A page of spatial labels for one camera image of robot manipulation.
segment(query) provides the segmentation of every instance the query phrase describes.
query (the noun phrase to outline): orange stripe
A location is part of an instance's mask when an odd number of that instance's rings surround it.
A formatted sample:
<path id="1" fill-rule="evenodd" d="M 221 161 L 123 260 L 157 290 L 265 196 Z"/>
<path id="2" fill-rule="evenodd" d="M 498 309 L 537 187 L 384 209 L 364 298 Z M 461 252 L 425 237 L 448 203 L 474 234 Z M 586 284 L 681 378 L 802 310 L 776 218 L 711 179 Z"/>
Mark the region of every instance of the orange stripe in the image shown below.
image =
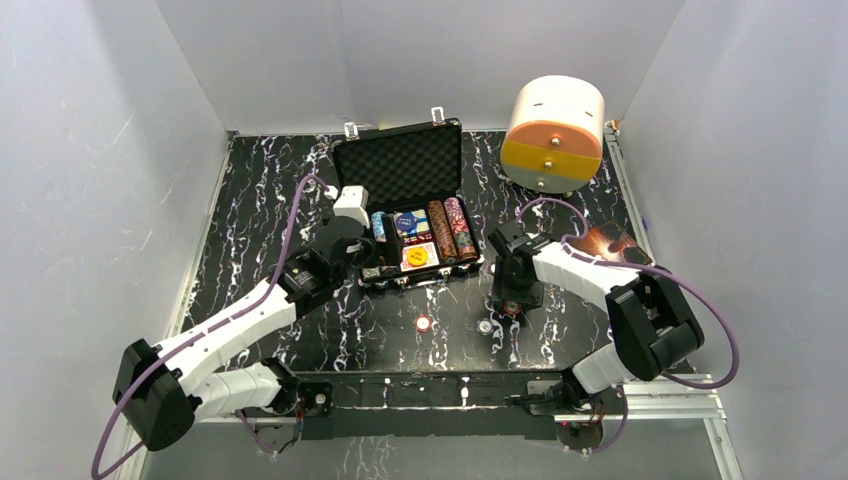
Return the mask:
<path id="1" fill-rule="evenodd" d="M 551 145 L 554 137 L 560 139 L 558 147 Z M 601 143 L 588 130 L 548 120 L 532 120 L 516 125 L 509 131 L 506 140 L 583 157 L 601 156 Z"/>
<path id="2" fill-rule="evenodd" d="M 551 162 L 551 168 L 545 167 L 545 162 Z M 601 157 L 584 157 L 565 152 L 553 152 L 532 145 L 517 142 L 504 142 L 501 153 L 501 163 L 509 175 L 508 166 L 521 167 L 527 170 L 557 175 L 576 180 L 589 181 L 601 166 Z"/>

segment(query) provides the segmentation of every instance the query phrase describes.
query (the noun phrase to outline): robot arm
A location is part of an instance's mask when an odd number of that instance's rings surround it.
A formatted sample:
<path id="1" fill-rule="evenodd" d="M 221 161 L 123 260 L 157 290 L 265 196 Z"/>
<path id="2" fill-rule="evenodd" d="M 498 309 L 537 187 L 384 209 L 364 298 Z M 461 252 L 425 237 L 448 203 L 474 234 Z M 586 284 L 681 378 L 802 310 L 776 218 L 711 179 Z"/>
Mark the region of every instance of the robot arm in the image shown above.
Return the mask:
<path id="1" fill-rule="evenodd" d="M 148 377 L 123 411 L 149 450 L 173 444 L 196 421 L 221 413 L 248 407 L 288 413 L 295 408 L 304 385 L 274 359 L 214 372 L 249 345 L 331 300 L 351 268 L 376 262 L 375 241 L 366 235 L 366 199 L 362 187 L 346 187 L 334 205 L 336 216 L 322 222 L 309 248 L 285 260 L 276 284 L 261 281 L 180 335 L 154 346 L 141 339 L 126 348 L 112 395 L 116 403 L 150 365 L 196 339 Z M 264 302 L 241 315 L 266 292 Z M 315 397 L 310 392 L 310 401 Z"/>
<path id="2" fill-rule="evenodd" d="M 665 277 L 587 263 L 515 222 L 498 227 L 489 241 L 498 252 L 492 299 L 507 312 L 540 307 L 547 283 L 609 315 L 613 343 L 563 371 L 563 382 L 546 392 L 551 403 L 574 408 L 619 383 L 651 381 L 704 343 L 680 287 Z"/>

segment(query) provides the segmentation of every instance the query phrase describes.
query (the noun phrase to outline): red poker chip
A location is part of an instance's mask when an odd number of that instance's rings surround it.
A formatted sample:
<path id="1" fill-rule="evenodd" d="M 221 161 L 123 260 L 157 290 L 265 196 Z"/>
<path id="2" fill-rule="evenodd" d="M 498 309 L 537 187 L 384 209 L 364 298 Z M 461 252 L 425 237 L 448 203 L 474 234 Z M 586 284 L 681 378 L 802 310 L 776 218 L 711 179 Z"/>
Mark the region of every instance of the red poker chip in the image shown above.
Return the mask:
<path id="1" fill-rule="evenodd" d="M 506 300 L 504 301 L 504 312 L 507 315 L 518 315 L 521 313 L 521 305 L 518 302 Z"/>
<path id="2" fill-rule="evenodd" d="M 427 315 L 419 315 L 415 317 L 415 329 L 418 333 L 429 332 L 433 328 L 433 320 Z"/>

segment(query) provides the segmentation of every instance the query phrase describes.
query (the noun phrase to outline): white panel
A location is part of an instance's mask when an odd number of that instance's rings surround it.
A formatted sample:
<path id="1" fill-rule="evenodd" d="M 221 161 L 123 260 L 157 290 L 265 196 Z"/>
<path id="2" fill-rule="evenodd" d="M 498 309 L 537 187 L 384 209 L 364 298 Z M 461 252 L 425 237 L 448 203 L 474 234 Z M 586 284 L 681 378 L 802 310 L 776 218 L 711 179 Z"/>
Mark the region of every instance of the white panel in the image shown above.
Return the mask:
<path id="1" fill-rule="evenodd" d="M 662 265 L 736 329 L 721 390 L 745 478 L 846 478 L 848 3 L 687 2 L 622 125 Z M 723 375 L 703 309 L 694 359 Z"/>
<path id="2" fill-rule="evenodd" d="M 357 123 L 400 125 L 445 108 L 467 129 L 506 128 L 521 88 L 568 75 L 621 118 L 682 1 L 343 2 Z"/>
<path id="3" fill-rule="evenodd" d="M 0 2 L 0 131 L 0 477 L 83 478 L 123 349 L 177 310 L 226 133 L 145 0 Z"/>
<path id="4" fill-rule="evenodd" d="M 353 117 L 338 0 L 156 0 L 227 130 L 340 131 Z"/>
<path id="5" fill-rule="evenodd" d="M 506 128 L 518 92 L 585 79 L 621 118 L 683 0 L 156 0 L 229 130 L 396 126 L 441 105 Z"/>

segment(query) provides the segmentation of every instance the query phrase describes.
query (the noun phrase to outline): poker chip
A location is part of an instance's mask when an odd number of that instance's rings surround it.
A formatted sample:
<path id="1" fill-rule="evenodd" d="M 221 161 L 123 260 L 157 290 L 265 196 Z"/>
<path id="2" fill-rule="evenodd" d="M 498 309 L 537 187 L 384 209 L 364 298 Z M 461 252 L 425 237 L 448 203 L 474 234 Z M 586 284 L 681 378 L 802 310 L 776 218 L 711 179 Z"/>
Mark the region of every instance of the poker chip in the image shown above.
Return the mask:
<path id="1" fill-rule="evenodd" d="M 395 220 L 395 226 L 397 226 L 398 230 L 404 232 L 407 230 L 411 230 L 417 223 L 418 220 L 411 212 L 404 213 L 400 215 L 397 220 Z"/>
<path id="2" fill-rule="evenodd" d="M 480 332 L 481 334 L 488 335 L 488 334 L 492 333 L 492 330 L 494 330 L 494 326 L 492 326 L 492 322 L 490 322 L 486 319 L 483 319 L 483 320 L 480 320 L 479 322 L 477 322 L 477 331 Z"/>
<path id="3" fill-rule="evenodd" d="M 521 313 L 521 305 L 513 300 L 505 300 L 504 312 L 506 312 L 507 315 L 518 315 Z"/>
<path id="4" fill-rule="evenodd" d="M 418 333 L 429 332 L 432 327 L 433 320 L 427 315 L 419 315 L 415 318 L 415 329 L 418 330 Z"/>
<path id="5" fill-rule="evenodd" d="M 420 267 L 427 263 L 427 250 L 422 247 L 410 248 L 406 253 L 406 260 L 413 267 Z"/>

